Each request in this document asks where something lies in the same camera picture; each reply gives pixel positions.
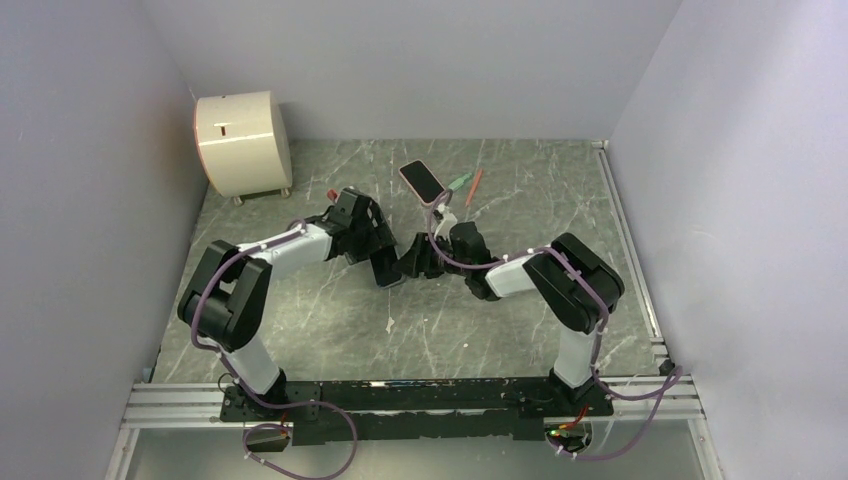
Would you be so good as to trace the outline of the blue phone black screen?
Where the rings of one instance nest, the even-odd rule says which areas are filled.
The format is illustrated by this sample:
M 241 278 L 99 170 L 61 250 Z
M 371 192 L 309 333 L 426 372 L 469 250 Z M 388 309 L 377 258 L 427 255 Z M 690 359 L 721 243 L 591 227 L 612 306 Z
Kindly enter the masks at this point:
M 379 288 L 391 288 L 392 286 L 403 283 L 406 279 L 405 275 L 396 271 L 391 263 L 376 265 L 374 267 L 374 276 Z

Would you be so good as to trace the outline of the phone in pink case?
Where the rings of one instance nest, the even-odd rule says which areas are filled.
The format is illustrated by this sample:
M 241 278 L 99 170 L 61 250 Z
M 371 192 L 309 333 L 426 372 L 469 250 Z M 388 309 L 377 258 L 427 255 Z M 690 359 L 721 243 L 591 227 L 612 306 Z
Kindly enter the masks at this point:
M 430 206 L 445 191 L 444 185 L 420 159 L 401 166 L 399 175 L 423 206 Z

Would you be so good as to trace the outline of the orange pen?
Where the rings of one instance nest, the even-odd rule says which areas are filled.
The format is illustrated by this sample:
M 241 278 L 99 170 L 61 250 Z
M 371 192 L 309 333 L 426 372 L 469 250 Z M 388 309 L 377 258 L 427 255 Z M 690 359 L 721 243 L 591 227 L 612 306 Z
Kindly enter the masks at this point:
M 479 168 L 475 172 L 475 175 L 474 175 L 473 180 L 471 182 L 471 185 L 469 187 L 468 194 L 466 196 L 466 200 L 465 200 L 465 207 L 466 208 L 471 206 L 474 195 L 479 188 L 479 184 L 480 184 L 480 181 L 482 179 L 483 173 L 484 173 L 484 170 L 482 168 Z

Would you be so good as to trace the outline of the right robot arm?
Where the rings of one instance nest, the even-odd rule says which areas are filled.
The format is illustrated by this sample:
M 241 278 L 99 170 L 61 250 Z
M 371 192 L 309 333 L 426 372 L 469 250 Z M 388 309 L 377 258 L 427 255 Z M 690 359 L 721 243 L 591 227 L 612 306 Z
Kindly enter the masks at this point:
M 471 293 L 484 301 L 539 293 L 561 325 L 550 374 L 551 405 L 572 415 L 587 403 L 596 386 L 601 323 L 615 310 L 625 287 L 619 274 L 575 235 L 564 233 L 542 250 L 498 259 L 476 224 L 463 222 L 451 227 L 447 237 L 417 233 L 392 269 L 410 278 L 461 276 Z

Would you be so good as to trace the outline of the aluminium frame rail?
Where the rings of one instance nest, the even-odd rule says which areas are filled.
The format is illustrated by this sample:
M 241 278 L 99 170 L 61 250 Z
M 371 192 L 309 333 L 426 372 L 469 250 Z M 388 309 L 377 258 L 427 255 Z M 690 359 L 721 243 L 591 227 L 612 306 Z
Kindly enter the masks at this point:
M 289 446 L 330 446 L 349 433 L 364 448 L 373 442 L 504 440 L 510 445 L 548 443 L 554 426 L 581 439 L 581 451 L 557 448 L 560 463 L 605 467 L 621 479 L 644 467 L 653 479 L 680 479 L 691 468 L 700 479 L 719 479 L 706 414 L 693 379 L 669 381 L 674 362 L 658 322 L 609 164 L 608 146 L 594 142 L 610 212 L 621 239 L 631 290 L 637 297 L 655 369 L 650 374 L 608 376 L 579 403 L 566 401 L 550 375 L 296 382 L 306 398 L 302 412 L 269 419 L 235 387 L 210 383 L 133 387 L 107 470 L 111 479 L 140 475 L 140 439 L 155 433 L 236 431 L 246 462 L 269 470 L 263 454 Z

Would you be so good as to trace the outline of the cream round cylinder box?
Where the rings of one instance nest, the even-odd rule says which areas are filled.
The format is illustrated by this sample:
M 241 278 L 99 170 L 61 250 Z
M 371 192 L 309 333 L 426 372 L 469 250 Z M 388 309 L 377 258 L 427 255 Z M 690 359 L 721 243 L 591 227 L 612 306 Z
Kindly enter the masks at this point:
M 291 196 L 289 141 L 272 92 L 200 98 L 193 130 L 203 170 L 221 196 L 237 205 L 247 196 L 273 191 Z

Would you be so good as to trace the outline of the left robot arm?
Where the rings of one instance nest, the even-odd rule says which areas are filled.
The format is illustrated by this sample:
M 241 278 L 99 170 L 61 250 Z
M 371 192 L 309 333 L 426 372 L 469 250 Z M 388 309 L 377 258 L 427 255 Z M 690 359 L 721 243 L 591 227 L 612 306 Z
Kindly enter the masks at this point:
M 369 262 L 376 285 L 388 288 L 403 279 L 393 268 L 396 245 L 378 202 L 345 187 L 323 213 L 295 220 L 280 234 L 239 245 L 211 243 L 178 302 L 177 316 L 189 326 L 192 344 L 215 353 L 233 375 L 247 394 L 248 409 L 272 420 L 287 400 L 286 375 L 259 336 L 273 279 L 342 256 L 351 265 Z

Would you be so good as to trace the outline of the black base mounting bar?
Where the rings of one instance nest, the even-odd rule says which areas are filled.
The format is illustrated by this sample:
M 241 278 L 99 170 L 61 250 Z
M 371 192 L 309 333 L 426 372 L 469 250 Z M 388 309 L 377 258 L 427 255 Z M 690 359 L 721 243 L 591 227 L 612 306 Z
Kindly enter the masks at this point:
M 543 439 L 559 423 L 610 417 L 611 400 L 595 386 L 571 403 L 550 375 L 385 381 L 290 381 L 283 404 L 261 405 L 239 386 L 224 391 L 219 418 L 292 429 L 296 446 L 353 438 L 367 441 L 508 436 Z

